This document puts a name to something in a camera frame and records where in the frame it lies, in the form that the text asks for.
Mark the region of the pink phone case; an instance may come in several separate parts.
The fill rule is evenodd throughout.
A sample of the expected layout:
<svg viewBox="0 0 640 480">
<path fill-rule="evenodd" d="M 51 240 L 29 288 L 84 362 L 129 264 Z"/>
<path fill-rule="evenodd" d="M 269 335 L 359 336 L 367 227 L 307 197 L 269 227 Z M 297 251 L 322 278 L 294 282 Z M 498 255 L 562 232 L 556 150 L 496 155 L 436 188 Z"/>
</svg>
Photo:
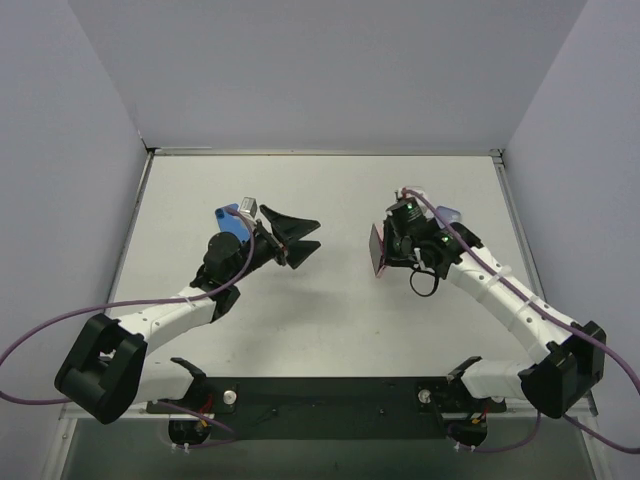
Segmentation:
<svg viewBox="0 0 640 480">
<path fill-rule="evenodd" d="M 380 278 L 384 270 L 388 267 L 385 231 L 384 223 L 373 224 L 370 231 L 369 253 L 373 273 L 376 278 Z"/>
</svg>

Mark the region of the blue phone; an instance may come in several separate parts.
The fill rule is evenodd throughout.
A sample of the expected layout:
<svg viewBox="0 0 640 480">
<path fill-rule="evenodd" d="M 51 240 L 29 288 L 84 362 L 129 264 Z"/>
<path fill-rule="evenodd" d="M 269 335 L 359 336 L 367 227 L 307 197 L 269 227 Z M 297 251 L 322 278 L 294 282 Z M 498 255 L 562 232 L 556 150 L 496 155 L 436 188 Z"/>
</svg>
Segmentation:
<svg viewBox="0 0 640 480">
<path fill-rule="evenodd" d="M 217 208 L 214 212 L 219 231 L 235 235 L 240 242 L 247 242 L 250 237 L 247 227 L 236 216 L 230 215 L 227 212 L 228 209 L 237 211 L 239 205 L 237 203 L 228 204 Z"/>
</svg>

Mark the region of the lavender phone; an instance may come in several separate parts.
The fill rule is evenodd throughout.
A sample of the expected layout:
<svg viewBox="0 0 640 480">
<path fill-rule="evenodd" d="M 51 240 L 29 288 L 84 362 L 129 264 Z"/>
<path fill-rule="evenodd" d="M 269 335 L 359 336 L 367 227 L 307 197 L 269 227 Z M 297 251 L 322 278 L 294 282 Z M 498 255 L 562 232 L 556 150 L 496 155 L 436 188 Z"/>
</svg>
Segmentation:
<svg viewBox="0 0 640 480">
<path fill-rule="evenodd" d="M 460 223 L 462 214 L 456 209 L 452 209 L 443 205 L 436 208 L 435 218 L 440 228 L 444 228 L 447 224 Z"/>
</svg>

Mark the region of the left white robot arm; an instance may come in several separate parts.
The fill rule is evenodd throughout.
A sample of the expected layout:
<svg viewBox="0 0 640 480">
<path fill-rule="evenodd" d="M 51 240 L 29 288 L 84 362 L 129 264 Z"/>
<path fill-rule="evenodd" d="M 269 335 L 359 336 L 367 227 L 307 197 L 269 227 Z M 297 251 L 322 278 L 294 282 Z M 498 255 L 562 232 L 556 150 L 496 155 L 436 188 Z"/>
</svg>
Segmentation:
<svg viewBox="0 0 640 480">
<path fill-rule="evenodd" d="M 150 300 L 141 310 L 119 318 L 90 317 L 58 370 L 55 388 L 95 419 L 109 424 L 130 406 L 172 401 L 183 411 L 204 402 L 206 374 L 182 357 L 148 362 L 147 357 L 190 330 L 225 316 L 240 297 L 238 281 L 275 262 L 298 268 L 320 248 L 309 234 L 317 220 L 296 218 L 262 205 L 261 218 L 241 211 L 227 214 L 249 234 L 214 234 L 194 279 L 177 295 Z"/>
</svg>

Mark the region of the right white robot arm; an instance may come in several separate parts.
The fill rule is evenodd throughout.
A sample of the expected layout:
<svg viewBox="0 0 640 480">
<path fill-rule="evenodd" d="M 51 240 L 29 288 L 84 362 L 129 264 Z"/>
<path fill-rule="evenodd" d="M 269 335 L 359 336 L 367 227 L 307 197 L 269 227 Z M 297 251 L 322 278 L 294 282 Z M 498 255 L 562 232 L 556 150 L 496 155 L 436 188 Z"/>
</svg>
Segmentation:
<svg viewBox="0 0 640 480">
<path fill-rule="evenodd" d="M 603 377 L 604 330 L 551 308 L 471 230 L 443 220 L 440 214 L 427 216 L 413 196 L 389 207 L 383 223 L 370 233 L 375 275 L 386 268 L 408 268 L 468 294 L 514 336 L 528 359 L 473 361 L 460 375 L 466 392 L 475 399 L 526 400 L 550 418 L 562 417 Z"/>
</svg>

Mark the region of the aluminium frame rail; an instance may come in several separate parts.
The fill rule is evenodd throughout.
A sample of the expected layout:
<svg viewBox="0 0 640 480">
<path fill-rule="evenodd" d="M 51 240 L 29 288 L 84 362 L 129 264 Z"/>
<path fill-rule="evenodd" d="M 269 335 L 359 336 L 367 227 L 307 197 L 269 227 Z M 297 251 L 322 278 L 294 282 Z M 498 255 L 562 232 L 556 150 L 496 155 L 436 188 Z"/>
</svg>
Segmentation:
<svg viewBox="0 0 640 480">
<path fill-rule="evenodd" d="M 609 330 L 598 299 L 609 167 L 589 154 L 513 147 L 502 161 L 546 299 L 581 323 Z"/>
</svg>

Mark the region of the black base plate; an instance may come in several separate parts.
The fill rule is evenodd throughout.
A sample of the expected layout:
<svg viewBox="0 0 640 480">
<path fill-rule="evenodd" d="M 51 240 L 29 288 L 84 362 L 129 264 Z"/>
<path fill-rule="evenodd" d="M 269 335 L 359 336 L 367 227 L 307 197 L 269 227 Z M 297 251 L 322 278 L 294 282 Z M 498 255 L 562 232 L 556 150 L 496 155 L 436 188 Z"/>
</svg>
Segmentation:
<svg viewBox="0 0 640 480">
<path fill-rule="evenodd" d="M 444 377 L 209 377 L 178 406 L 213 414 L 215 439 L 440 439 L 452 420 L 503 413 Z"/>
</svg>

